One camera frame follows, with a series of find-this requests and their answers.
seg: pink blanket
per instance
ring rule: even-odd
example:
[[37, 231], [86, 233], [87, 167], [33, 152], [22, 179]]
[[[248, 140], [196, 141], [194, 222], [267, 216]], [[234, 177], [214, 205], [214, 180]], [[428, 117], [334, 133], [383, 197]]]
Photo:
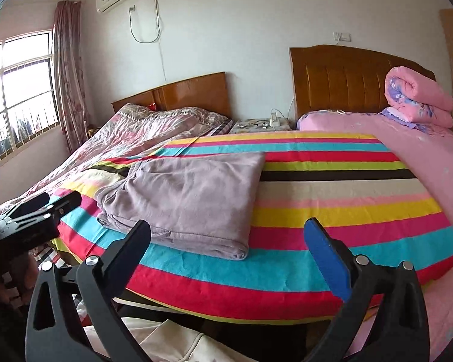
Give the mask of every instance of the pink blanket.
[[389, 71], [384, 95], [389, 105], [403, 115], [404, 121], [443, 128], [453, 126], [453, 118], [447, 111], [453, 108], [452, 97], [435, 81], [405, 66]]
[[[356, 132], [375, 135], [423, 182], [453, 224], [453, 133], [425, 134], [381, 115], [310, 113], [301, 131]], [[428, 310], [430, 359], [434, 360], [453, 337], [453, 268], [425, 292]], [[352, 350], [358, 351], [373, 319], [363, 323]]]
[[407, 98], [441, 110], [453, 110], [453, 98], [446, 94], [438, 83], [421, 73], [406, 66], [397, 66], [386, 75], [386, 83], [392, 78], [402, 80], [400, 90]]

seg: purple blanket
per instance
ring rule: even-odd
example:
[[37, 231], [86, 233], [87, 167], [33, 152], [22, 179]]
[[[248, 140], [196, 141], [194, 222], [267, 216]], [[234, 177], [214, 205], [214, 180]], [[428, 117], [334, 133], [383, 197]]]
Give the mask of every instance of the purple blanket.
[[152, 243], [242, 260], [264, 163], [263, 152], [137, 162], [124, 180], [95, 194], [98, 221], [127, 233], [143, 219]]

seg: wall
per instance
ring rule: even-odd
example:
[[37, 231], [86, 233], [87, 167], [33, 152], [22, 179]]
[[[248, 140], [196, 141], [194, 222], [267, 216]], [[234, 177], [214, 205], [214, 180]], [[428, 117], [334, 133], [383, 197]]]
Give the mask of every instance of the wall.
[[0, 204], [27, 191], [69, 156], [60, 127], [19, 148], [0, 163]]
[[110, 103], [165, 82], [227, 71], [238, 117], [284, 114], [293, 98], [289, 47], [334, 43], [333, 31], [352, 34], [348, 46], [396, 54], [433, 70], [451, 91], [450, 66], [438, 10], [448, 0], [158, 0], [160, 43], [153, 0], [127, 0], [99, 15], [95, 0], [83, 11], [83, 51], [88, 93], [98, 120]]
[[23, 33], [50, 30], [57, 2], [11, 5], [0, 10], [0, 41]]

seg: rolled pink quilt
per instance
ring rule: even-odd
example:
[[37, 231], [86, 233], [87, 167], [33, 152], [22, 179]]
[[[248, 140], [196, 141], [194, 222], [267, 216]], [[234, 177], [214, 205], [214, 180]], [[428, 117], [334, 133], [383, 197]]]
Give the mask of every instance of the rolled pink quilt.
[[442, 96], [434, 96], [434, 93], [432, 93], [430, 96], [423, 98], [422, 94], [426, 93], [426, 89], [424, 88], [425, 84], [431, 86], [433, 89], [435, 88], [432, 85], [433, 83], [438, 88], [439, 85], [435, 81], [426, 78], [417, 72], [414, 73], [427, 81], [424, 81], [423, 79], [407, 81], [406, 78], [413, 79], [414, 76], [411, 73], [407, 73], [406, 70], [414, 72], [409, 68], [399, 66], [390, 70], [386, 76], [384, 95], [386, 96], [389, 105], [402, 113], [405, 117], [403, 120], [407, 122], [451, 128], [453, 126], [451, 114], [448, 111], [441, 109], [439, 106], [430, 105], [423, 102], [423, 100], [427, 99], [429, 102], [437, 103], [438, 105], [443, 104], [444, 107], [452, 108], [453, 99], [443, 93]]
[[441, 110], [453, 110], [453, 98], [445, 93], [443, 88], [434, 80], [413, 71], [406, 66], [392, 68], [386, 75], [386, 84], [390, 79], [397, 81], [399, 91], [407, 98], [424, 103], [425, 105], [436, 106]]

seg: power strip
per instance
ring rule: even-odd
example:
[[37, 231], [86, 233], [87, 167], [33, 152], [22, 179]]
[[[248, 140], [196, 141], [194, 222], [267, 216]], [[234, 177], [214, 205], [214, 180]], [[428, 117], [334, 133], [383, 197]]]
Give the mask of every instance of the power strip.
[[270, 126], [272, 128], [277, 128], [280, 126], [280, 120], [277, 118], [277, 113], [270, 114]]

